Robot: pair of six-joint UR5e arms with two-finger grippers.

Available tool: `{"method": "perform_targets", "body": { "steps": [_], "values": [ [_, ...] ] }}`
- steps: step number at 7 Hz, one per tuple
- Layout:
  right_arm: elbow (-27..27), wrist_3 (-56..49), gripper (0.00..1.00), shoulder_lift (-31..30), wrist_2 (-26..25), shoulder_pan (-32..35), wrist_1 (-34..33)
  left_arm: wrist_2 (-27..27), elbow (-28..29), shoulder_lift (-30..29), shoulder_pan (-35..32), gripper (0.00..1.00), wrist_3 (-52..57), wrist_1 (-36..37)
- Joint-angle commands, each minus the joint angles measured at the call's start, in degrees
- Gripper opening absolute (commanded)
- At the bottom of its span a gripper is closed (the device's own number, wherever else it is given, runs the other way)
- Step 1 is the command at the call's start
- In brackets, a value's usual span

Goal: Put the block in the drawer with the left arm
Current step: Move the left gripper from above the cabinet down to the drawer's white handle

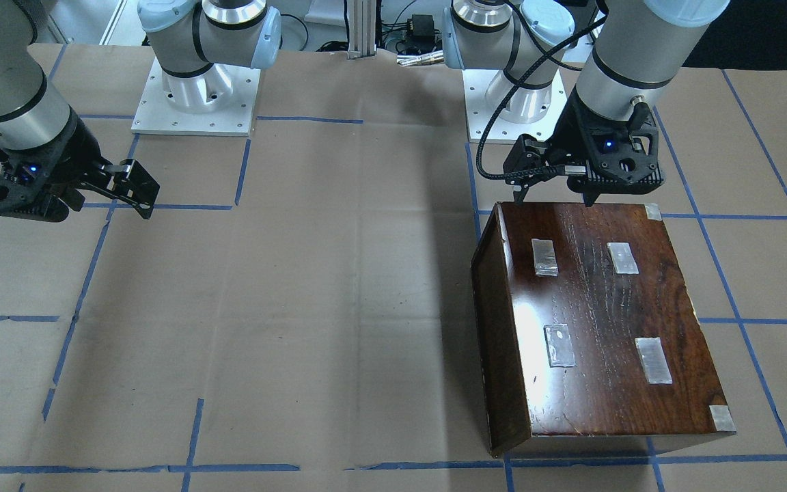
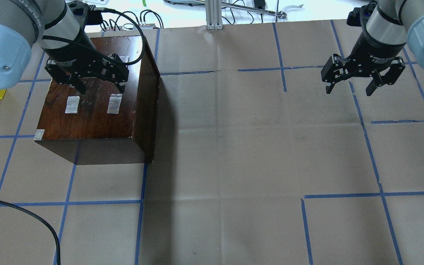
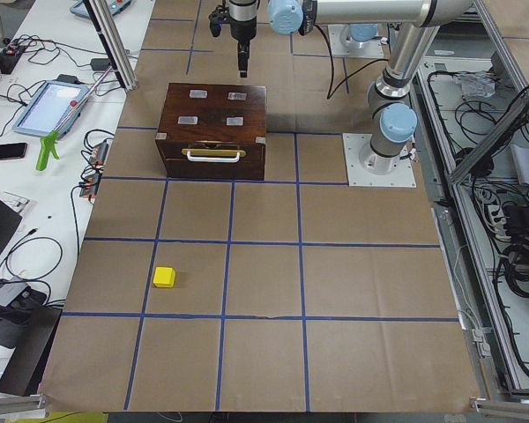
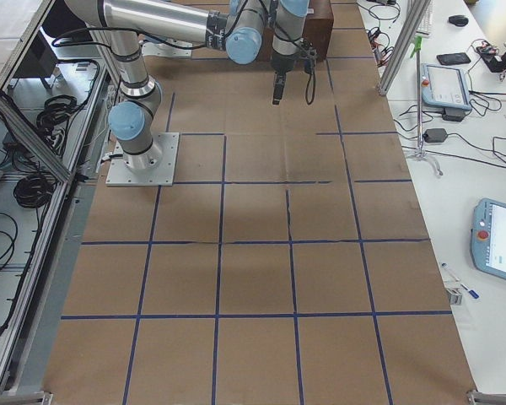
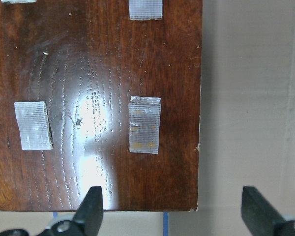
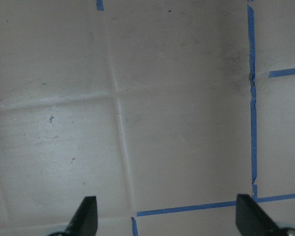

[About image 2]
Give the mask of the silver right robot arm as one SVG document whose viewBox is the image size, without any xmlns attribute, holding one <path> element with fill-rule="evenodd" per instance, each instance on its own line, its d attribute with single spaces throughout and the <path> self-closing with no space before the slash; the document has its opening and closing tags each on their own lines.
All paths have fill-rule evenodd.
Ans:
<svg viewBox="0 0 424 265">
<path fill-rule="evenodd" d="M 346 23 L 362 32 L 348 57 L 333 54 L 321 70 L 328 94 L 352 77 L 372 78 L 367 96 L 393 85 L 405 69 L 399 53 L 406 45 L 424 69 L 424 0 L 374 0 L 354 8 Z"/>
</svg>

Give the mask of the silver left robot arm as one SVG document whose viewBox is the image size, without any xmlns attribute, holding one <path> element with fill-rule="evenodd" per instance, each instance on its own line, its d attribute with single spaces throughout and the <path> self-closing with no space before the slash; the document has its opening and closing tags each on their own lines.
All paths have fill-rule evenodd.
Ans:
<svg viewBox="0 0 424 265">
<path fill-rule="evenodd" d="M 128 68 L 117 54 L 98 52 L 84 28 L 102 22 L 102 8 L 81 1 L 0 0 L 0 89 L 20 81 L 38 43 L 46 71 L 58 84 L 84 94 L 81 79 L 98 78 L 125 91 Z"/>
</svg>

